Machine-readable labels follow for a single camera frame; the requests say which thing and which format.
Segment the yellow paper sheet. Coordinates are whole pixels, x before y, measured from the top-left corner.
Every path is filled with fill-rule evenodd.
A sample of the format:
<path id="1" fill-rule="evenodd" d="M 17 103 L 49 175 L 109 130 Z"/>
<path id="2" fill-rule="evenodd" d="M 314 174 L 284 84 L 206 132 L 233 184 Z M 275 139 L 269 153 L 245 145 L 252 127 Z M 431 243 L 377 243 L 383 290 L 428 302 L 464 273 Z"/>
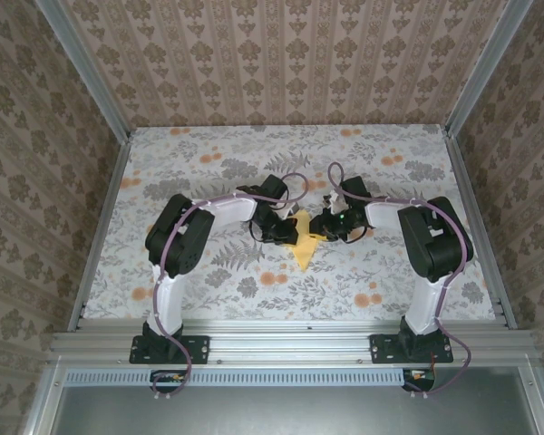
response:
<path id="1" fill-rule="evenodd" d="M 305 272 L 316 251 L 318 239 L 310 234 L 311 218 L 307 211 L 301 209 L 291 218 L 296 221 L 296 243 L 285 247 L 292 252 L 300 269 Z"/>

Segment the floral print tablecloth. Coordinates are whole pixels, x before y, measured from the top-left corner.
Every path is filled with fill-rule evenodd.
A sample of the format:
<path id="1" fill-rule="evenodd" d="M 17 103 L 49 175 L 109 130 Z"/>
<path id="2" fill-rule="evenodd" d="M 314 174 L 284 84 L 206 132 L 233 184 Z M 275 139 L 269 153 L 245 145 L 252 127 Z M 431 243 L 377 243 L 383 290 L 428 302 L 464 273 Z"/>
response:
<path id="1" fill-rule="evenodd" d="M 291 196 L 319 214 L 339 162 L 375 196 L 444 196 L 462 212 L 438 125 L 143 128 L 131 151 L 102 247 L 87 319 L 140 319 L 154 279 L 144 245 L 175 194 L 213 198 L 267 176 L 285 177 Z M 415 276 L 395 230 L 368 229 L 350 244 L 320 244 L 305 272 L 292 252 L 256 241 L 244 224 L 215 231 L 187 276 L 188 319 L 385 320 L 408 309 Z"/>

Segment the grey metal panel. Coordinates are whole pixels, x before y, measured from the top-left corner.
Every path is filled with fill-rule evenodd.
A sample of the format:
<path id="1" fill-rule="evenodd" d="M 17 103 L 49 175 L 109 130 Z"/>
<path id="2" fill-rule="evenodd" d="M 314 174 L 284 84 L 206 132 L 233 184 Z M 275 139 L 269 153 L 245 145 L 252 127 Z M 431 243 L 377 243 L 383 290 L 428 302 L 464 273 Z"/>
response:
<path id="1" fill-rule="evenodd" d="M 544 435 L 544 372 L 468 370 L 435 394 L 399 387 L 188 387 L 39 383 L 23 435 Z"/>

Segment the aluminium mounting rail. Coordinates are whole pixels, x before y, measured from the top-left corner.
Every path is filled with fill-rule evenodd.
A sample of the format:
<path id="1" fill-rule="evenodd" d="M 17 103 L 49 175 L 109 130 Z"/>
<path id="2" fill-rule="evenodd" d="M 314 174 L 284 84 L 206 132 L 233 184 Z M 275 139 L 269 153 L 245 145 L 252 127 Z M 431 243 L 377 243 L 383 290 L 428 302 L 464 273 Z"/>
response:
<path id="1" fill-rule="evenodd" d="M 366 367 L 373 334 L 394 334 L 399 321 L 187 320 L 183 332 L 210 339 L 208 365 L 222 368 Z M 539 362 L 530 332 L 493 321 L 449 321 L 453 366 L 468 355 L 473 367 L 517 367 Z M 126 367 L 140 320 L 82 319 L 73 332 L 58 333 L 47 355 L 50 365 Z"/>

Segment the aluminium table side rail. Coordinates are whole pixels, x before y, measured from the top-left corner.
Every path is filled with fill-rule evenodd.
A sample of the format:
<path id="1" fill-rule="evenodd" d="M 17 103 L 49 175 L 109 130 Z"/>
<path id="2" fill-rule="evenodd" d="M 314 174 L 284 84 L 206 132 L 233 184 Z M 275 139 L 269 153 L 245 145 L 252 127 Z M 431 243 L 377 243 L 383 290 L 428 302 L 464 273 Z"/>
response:
<path id="1" fill-rule="evenodd" d="M 503 318 L 504 325 L 509 329 L 518 329 L 458 142 L 447 132 L 444 132 L 444 139 L 461 194 L 464 211 L 469 221 L 472 241 L 481 264 L 486 285 L 492 297 L 494 313 L 497 317 Z"/>
<path id="2" fill-rule="evenodd" d="M 99 222 L 94 234 L 94 239 L 91 245 L 91 249 L 83 270 L 83 277 L 78 288 L 75 303 L 73 305 L 73 311 L 67 326 L 68 332 L 74 332 L 80 319 L 83 315 L 83 309 L 88 301 L 89 294 L 92 288 L 92 282 L 97 270 L 97 265 L 102 252 L 104 239 L 106 237 L 108 227 L 112 218 L 112 211 L 115 205 L 115 201 L 120 190 L 121 180 L 128 162 L 128 158 L 131 151 L 131 143 L 126 140 L 121 144 L 115 166 L 113 168 L 110 184 L 105 196 L 105 200 L 102 205 L 102 210 L 99 218 Z"/>

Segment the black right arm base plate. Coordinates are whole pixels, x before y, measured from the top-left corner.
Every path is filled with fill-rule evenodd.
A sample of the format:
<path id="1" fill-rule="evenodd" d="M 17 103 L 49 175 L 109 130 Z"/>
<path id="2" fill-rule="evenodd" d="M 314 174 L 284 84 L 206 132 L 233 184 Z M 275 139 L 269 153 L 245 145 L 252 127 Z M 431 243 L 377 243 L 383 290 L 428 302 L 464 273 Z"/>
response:
<path id="1" fill-rule="evenodd" d="M 373 363 L 452 363 L 449 338 L 436 331 L 427 335 L 373 334 L 369 337 Z"/>

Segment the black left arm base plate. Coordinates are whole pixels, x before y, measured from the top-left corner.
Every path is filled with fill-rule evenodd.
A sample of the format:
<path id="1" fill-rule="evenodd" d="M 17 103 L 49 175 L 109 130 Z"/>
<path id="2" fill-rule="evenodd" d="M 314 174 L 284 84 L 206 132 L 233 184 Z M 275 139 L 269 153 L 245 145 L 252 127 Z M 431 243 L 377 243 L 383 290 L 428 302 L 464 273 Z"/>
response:
<path id="1" fill-rule="evenodd" d="M 209 357 L 210 339 L 205 335 L 183 335 L 178 338 L 192 363 L 206 364 Z M 164 336 L 137 335 L 131 343 L 131 364 L 186 364 L 183 351 Z"/>

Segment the aluminium frame post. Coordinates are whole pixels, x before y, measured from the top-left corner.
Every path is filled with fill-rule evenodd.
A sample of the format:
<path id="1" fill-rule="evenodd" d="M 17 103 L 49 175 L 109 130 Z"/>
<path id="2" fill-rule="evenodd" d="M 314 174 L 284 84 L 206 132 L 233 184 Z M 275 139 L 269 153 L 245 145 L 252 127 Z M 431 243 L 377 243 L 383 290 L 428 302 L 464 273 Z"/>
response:
<path id="1" fill-rule="evenodd" d="M 121 146 L 124 145 L 129 139 L 131 128 L 113 99 L 111 88 L 99 73 L 95 56 L 89 53 L 86 43 L 65 11 L 63 0 L 35 2 L 96 102 L 114 137 Z"/>
<path id="2" fill-rule="evenodd" d="M 446 121 L 449 138 L 457 136 L 471 114 L 532 3 L 533 0 L 508 0 Z"/>

